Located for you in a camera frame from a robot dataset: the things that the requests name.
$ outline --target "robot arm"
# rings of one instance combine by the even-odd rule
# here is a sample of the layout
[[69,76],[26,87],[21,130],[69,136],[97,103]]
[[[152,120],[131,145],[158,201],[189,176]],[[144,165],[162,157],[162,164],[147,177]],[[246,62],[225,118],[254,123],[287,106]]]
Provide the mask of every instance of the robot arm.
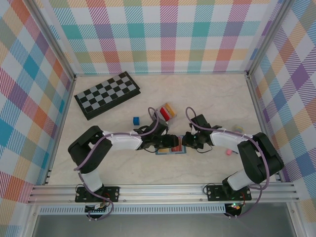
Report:
[[[105,139],[102,139],[102,141],[95,147],[95,150],[91,154],[89,160],[79,169],[81,177],[87,187],[92,192],[96,192],[103,187],[97,167],[109,150],[142,150],[150,146],[160,149],[176,147],[179,145],[179,140],[176,135],[166,134],[168,131],[168,126],[162,120],[159,120],[158,126],[151,134],[146,136],[131,136],[131,134],[144,134],[152,130],[155,124],[156,120],[153,121],[150,126],[144,126],[128,133],[117,134],[115,136],[109,136]],[[68,152],[71,155],[73,161],[78,166],[81,165],[92,150],[91,147],[95,145],[102,137],[108,134],[112,133],[108,131],[102,131],[98,126],[92,126],[89,128],[68,148]]]
[[[193,123],[205,128],[221,129],[220,126],[211,127],[203,115],[198,115],[191,119]],[[232,194],[250,184],[260,184],[267,178],[263,160],[256,147],[246,138],[236,137],[225,132],[212,132],[201,130],[190,124],[191,132],[187,132],[183,137],[182,145],[194,149],[203,148],[204,143],[210,146],[222,146],[240,154],[244,169],[223,180],[223,190],[230,198]],[[264,133],[247,135],[258,143],[260,149],[267,160],[270,176],[280,171],[283,161],[273,147],[272,143]]]

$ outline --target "plaid wall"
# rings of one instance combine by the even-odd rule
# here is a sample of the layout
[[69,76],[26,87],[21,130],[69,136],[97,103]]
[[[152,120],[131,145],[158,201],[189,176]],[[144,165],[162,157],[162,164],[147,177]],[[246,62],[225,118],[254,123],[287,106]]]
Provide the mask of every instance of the plaid wall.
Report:
[[316,232],[316,0],[296,0],[254,77],[284,174]]
[[276,4],[275,8],[273,9],[272,14],[271,14],[271,16],[270,16],[270,18],[269,18],[269,20],[268,20],[263,32],[262,32],[262,34],[260,35],[260,38],[259,38],[259,40],[258,40],[258,42],[256,44],[256,47],[255,47],[255,49],[253,50],[253,52],[251,54],[250,60],[247,63],[245,71],[249,70],[249,68],[250,68],[254,58],[256,57],[257,52],[258,52],[259,48],[261,47],[261,45],[262,45],[262,43],[263,43],[263,41],[264,41],[264,39],[265,39],[265,37],[267,35],[267,32],[270,29],[270,26],[272,25],[273,21],[275,20],[275,18],[277,16],[277,14],[278,14],[283,2],[284,2],[284,0],[278,0],[277,1],[277,4]]
[[76,72],[116,74],[244,71],[277,0],[37,2]]
[[22,0],[0,1],[0,237],[17,236],[69,95],[65,74]]

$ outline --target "checkered game board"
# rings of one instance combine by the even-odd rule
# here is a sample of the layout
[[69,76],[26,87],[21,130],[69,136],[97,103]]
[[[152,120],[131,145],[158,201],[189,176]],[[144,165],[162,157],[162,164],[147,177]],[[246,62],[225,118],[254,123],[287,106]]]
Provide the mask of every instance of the checkered game board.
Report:
[[139,86],[124,72],[75,95],[75,99],[90,120],[138,94]]

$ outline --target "black mounting plate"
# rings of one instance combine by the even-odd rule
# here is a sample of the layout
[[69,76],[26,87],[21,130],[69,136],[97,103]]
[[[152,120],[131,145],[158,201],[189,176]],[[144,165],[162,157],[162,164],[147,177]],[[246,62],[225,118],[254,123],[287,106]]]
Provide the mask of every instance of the black mounting plate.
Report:
[[[207,185],[205,188],[205,192],[207,193],[208,201],[227,201],[227,196],[223,191],[223,185]],[[248,187],[244,187],[240,189],[240,191],[235,192],[232,195],[230,200],[232,201],[243,201],[243,196],[245,196],[245,201],[250,201],[252,199],[250,189]]]
[[[89,193],[85,187],[78,187],[76,190],[75,202],[103,202],[103,199],[98,198],[91,193]],[[112,202],[119,201],[119,187],[101,187],[98,189],[95,194],[98,194],[102,197],[109,198]]]

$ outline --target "blue cube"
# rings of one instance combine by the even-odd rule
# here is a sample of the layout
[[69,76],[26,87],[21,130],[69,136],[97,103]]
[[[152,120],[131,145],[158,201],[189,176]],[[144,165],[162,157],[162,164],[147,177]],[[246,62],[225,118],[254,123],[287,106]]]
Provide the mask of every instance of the blue cube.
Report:
[[133,118],[133,124],[134,124],[134,126],[139,126],[139,117]]

